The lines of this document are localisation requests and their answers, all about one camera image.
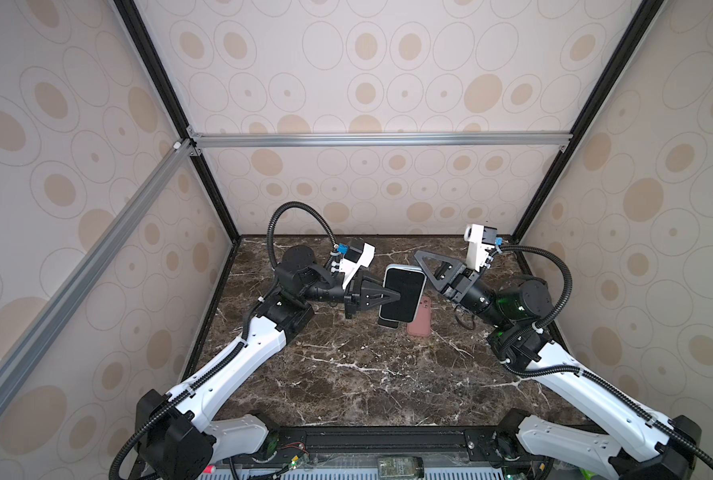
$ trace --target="vent grille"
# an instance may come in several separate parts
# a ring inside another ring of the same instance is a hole
[[[243,469],[240,480],[247,480],[251,475],[272,473],[272,469]],[[202,474],[200,480],[233,480],[227,469],[216,473]],[[281,480],[378,480],[377,468],[320,468],[317,472],[288,472]],[[500,468],[492,467],[451,467],[426,468],[425,480],[504,480]]]

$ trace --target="marble tabletop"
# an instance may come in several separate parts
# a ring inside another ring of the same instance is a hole
[[[350,238],[339,238],[347,244]],[[383,278],[388,264],[412,264],[415,250],[464,259],[460,236],[366,237],[376,247],[371,271]],[[276,239],[280,259],[290,246],[311,246],[322,263],[329,252],[325,237]],[[497,286],[521,273],[513,255],[496,257],[483,277]],[[245,238],[212,321],[199,365],[221,351],[240,331],[240,318],[265,293],[272,273],[264,238]],[[216,419],[261,410],[284,426],[467,426],[493,425],[510,408],[523,408],[549,421],[588,420],[563,398],[532,380],[506,372],[489,349],[492,327],[477,321],[464,330],[453,306],[429,285],[432,334],[409,336],[376,324],[377,309],[351,320],[342,305],[314,303],[316,314],[293,342],[266,361],[236,390]]]

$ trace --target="wall panel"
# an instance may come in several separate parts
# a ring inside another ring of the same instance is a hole
[[[205,149],[242,234],[265,234],[286,201],[316,207],[340,234],[463,234],[486,223],[511,234],[556,145]],[[280,234],[322,234],[292,210]]]
[[[5,410],[0,478],[107,478],[140,396],[180,381],[230,247],[195,176],[176,171]]]
[[[696,420],[713,456],[713,2],[660,16],[523,243],[573,272],[573,353]],[[556,297],[559,272],[528,260]]]
[[[207,133],[567,130],[638,0],[137,2]]]
[[[102,0],[0,2],[0,359],[173,141]]]

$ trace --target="black frame rail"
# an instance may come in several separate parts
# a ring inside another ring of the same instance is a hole
[[[122,22],[124,22],[124,26],[130,33],[132,42],[138,49],[140,59],[143,61],[143,64],[148,71],[148,75],[159,93],[159,97],[168,111],[175,129],[178,131],[178,135],[182,138],[191,138],[191,131],[189,129],[190,124],[186,118],[186,113],[180,106],[178,95],[175,93],[172,83],[170,82],[170,78],[164,70],[164,65],[159,58],[159,54],[157,53],[156,47],[151,40],[151,36],[148,34],[148,30],[144,24],[143,17],[140,16],[138,7],[135,5],[133,0],[114,0],[114,4],[119,11],[119,15]],[[228,211],[223,195],[220,194],[215,178],[213,177],[212,172],[210,172],[207,160],[205,160],[201,149],[196,148],[195,151],[197,155],[191,157],[191,163],[194,165],[194,169],[197,170],[199,179],[204,185],[204,189],[207,191],[208,197],[210,197],[210,201],[217,212],[217,216],[220,218],[220,222],[223,224],[228,233],[231,240],[231,251],[228,255],[228,260],[224,269],[220,274],[220,278],[217,281],[215,294],[210,300],[208,310],[201,322],[201,327],[197,334],[197,341],[194,344],[194,348],[191,349],[188,361],[186,362],[184,378],[193,375],[197,370],[196,367],[199,361],[199,356],[202,348],[204,347],[204,343],[207,340],[208,333],[212,325],[212,319],[215,316],[218,302],[220,302],[220,296],[226,286],[228,275],[231,267],[234,265],[234,259],[238,254],[239,245],[242,241],[242,236],[236,228],[234,219],[231,218],[231,214]]]

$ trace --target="smartphone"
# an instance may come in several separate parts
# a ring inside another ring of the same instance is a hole
[[[423,270],[415,265],[391,264],[386,268],[383,286],[399,292],[400,299],[381,305],[378,312],[378,324],[389,326],[388,322],[410,323],[413,321],[418,311],[423,287],[426,286],[426,275]]]

